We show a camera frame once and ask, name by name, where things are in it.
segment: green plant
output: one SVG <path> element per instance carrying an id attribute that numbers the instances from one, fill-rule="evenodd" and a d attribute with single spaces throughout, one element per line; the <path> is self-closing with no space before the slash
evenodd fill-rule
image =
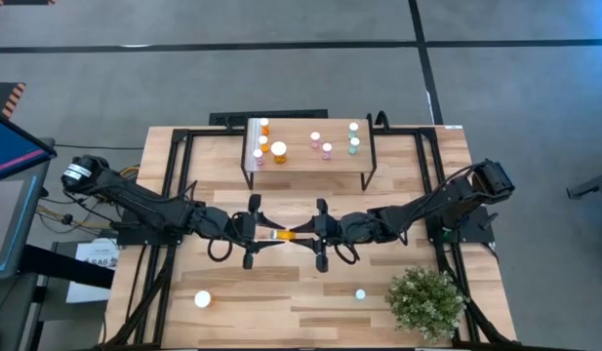
<path id="1" fill-rule="evenodd" d="M 397 329 L 418 329 L 433 343 L 454 335 L 465 309 L 464 297 L 447 273 L 422 267 L 393 277 L 385 301 L 396 316 Z"/>

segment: concrete floor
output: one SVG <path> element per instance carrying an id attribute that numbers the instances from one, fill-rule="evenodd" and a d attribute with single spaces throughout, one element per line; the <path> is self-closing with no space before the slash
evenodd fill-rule
<path id="1" fill-rule="evenodd" d="M 418 3 L 426 40 L 602 38 L 602 0 Z M 0 47 L 414 39 L 405 0 L 60 0 L 0 9 Z M 602 200 L 565 195 L 602 173 L 602 47 L 429 55 L 444 122 L 464 125 L 473 159 L 501 161 L 517 186 L 494 208 L 494 227 L 519 339 L 602 350 Z M 204 125 L 220 111 L 328 108 L 349 118 L 383 109 L 393 124 L 431 123 L 417 49 L 0 54 L 0 81 L 27 84 L 14 121 L 61 143 L 140 146 L 151 125 Z M 48 179 L 81 153 L 114 168 L 140 159 L 138 151 L 59 152 Z M 60 197 L 57 180 L 47 187 Z M 40 225 L 30 235 L 45 247 L 84 238 Z M 90 346 L 99 332 L 90 325 L 72 340 L 48 326 L 41 349 Z"/>

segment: wooden table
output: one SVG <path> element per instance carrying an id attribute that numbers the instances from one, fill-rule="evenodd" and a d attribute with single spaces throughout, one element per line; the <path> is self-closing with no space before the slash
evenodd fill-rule
<path id="1" fill-rule="evenodd" d="M 348 153 L 350 145 L 348 125 L 353 122 L 359 126 L 357 137 L 360 144 L 357 153 L 350 155 Z M 249 189 L 253 189 L 253 174 L 255 173 L 305 172 L 371 175 L 375 169 L 372 157 L 372 135 L 366 119 L 273 118 L 269 120 L 269 128 L 268 144 L 272 145 L 275 141 L 284 142 L 287 146 L 287 161 L 282 165 L 276 164 L 272 152 L 268 151 L 264 154 L 263 165 L 257 165 L 253 151 L 260 148 L 258 139 L 261 136 L 261 125 L 259 118 L 250 118 L 245 135 L 246 147 L 242 148 L 244 157 L 240 162 L 244 167 L 243 171 L 250 175 L 246 176 Z M 313 132 L 320 133 L 321 142 L 329 142 L 333 146 L 330 160 L 322 159 L 322 149 L 311 148 L 309 136 Z"/>
<path id="2" fill-rule="evenodd" d="M 153 191 L 162 189 L 172 130 L 149 129 L 138 184 Z M 437 127 L 437 134 L 446 175 L 471 163 L 462 129 Z M 246 210 L 252 192 L 246 189 L 238 167 L 241 143 L 240 136 L 194 140 L 188 182 L 199 180 L 196 199 L 230 213 Z M 262 196 L 261 209 L 272 220 L 292 227 L 316 214 L 316 198 L 325 198 L 330 213 L 339 217 L 371 207 L 404 204 L 421 196 L 414 138 L 376 136 L 376 149 L 379 167 L 365 193 L 359 189 L 358 175 L 264 173 L 256 179 L 254 191 Z M 430 152 L 426 155 L 430 161 Z M 434 175 L 432 162 L 428 166 Z M 177 188 L 179 169 L 177 165 L 173 189 Z M 268 231 L 260 230 L 258 236 L 267 238 Z M 416 331 L 394 330 L 394 317 L 383 301 L 389 279 L 402 274 L 405 267 L 436 267 L 422 221 L 414 223 L 409 237 L 408 247 L 399 242 L 357 246 L 361 261 L 354 266 L 340 261 L 330 249 L 330 270 L 319 273 L 314 254 L 291 243 L 265 249 L 256 255 L 254 269 L 246 271 L 242 269 L 242 250 L 234 250 L 226 262 L 214 263 L 206 256 L 207 241 L 186 236 L 177 251 L 163 347 L 425 345 Z M 221 243 L 215 254 L 225 248 Z M 496 260 L 481 245 L 463 244 L 462 250 L 472 297 L 500 332 L 514 338 Z M 120 253 L 107 305 L 108 335 L 114 335 L 125 320 L 139 253 L 139 247 Z M 164 256 L 162 251 L 158 267 Z M 140 300 L 146 257 L 143 262 L 135 301 Z M 193 297 L 203 289 L 212 293 L 215 303 L 199 310 Z M 365 300 L 354 298 L 357 289 L 366 291 Z M 152 306 L 145 341 L 152 338 L 157 303 Z"/>

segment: monitor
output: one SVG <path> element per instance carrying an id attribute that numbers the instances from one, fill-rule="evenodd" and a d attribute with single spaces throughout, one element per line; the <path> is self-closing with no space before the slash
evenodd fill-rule
<path id="1" fill-rule="evenodd" d="M 0 114 L 0 179 L 56 157 L 56 150 Z"/>

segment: white cap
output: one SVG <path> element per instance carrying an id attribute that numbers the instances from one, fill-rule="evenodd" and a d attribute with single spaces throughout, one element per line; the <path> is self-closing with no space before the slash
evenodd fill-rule
<path id="1" fill-rule="evenodd" d="M 366 298 L 366 292 L 363 289 L 359 289 L 358 291 L 355 292 L 355 298 L 357 298 L 357 299 Z"/>
<path id="2" fill-rule="evenodd" d="M 288 150 L 288 146 L 286 146 L 283 141 L 275 141 L 272 143 L 272 146 L 270 146 L 270 150 L 272 151 L 273 155 L 281 156 L 285 155 L 285 152 Z"/>
<path id="3" fill-rule="evenodd" d="M 212 296 L 210 295 L 209 292 L 200 291 L 200 292 L 197 292 L 196 295 L 194 296 L 194 304 L 196 304 L 196 307 L 205 308 L 205 307 L 209 306 L 211 302 L 212 302 Z"/>

